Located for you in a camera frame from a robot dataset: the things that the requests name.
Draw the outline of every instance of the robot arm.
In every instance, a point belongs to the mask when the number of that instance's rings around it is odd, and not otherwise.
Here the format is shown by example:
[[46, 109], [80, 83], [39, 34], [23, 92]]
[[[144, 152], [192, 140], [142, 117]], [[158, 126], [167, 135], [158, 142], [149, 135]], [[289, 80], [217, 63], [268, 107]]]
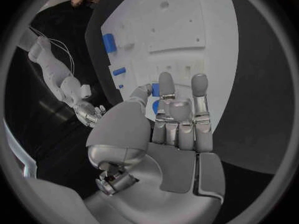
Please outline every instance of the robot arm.
[[105, 108], [95, 108], [83, 101], [91, 96], [90, 86], [81, 85], [67, 66], [55, 58], [50, 40], [37, 36], [28, 28], [21, 38], [19, 47], [28, 51], [29, 59], [41, 66], [43, 79], [55, 97], [73, 108], [84, 125], [94, 127], [105, 113]]

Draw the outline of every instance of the cable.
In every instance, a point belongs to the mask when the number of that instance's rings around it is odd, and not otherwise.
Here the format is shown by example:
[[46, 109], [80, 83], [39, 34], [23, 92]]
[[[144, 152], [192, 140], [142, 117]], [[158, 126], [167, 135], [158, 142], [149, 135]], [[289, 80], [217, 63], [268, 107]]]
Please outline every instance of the cable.
[[[56, 47], [60, 48], [61, 50], [63, 50], [64, 52], [66, 52], [69, 55], [69, 57], [70, 57], [70, 64], [71, 64], [70, 65], [70, 71], [71, 71], [72, 76], [74, 76], [74, 73], [75, 73], [75, 62], [74, 62], [74, 58], [72, 57], [72, 55], [71, 55], [69, 49], [67, 48], [67, 46], [62, 41], [59, 41], [59, 40], [56, 40], [56, 39], [53, 39], [53, 38], [48, 38], [45, 34], [43, 34], [42, 32], [40, 32], [39, 30], [35, 29], [32, 26], [29, 26], [29, 28], [32, 31], [34, 31], [37, 35], [47, 38], [50, 41], [51, 44], [53, 44]], [[64, 46], [64, 48], [61, 47], [60, 45], [56, 44], [56, 42], [62, 44]]]

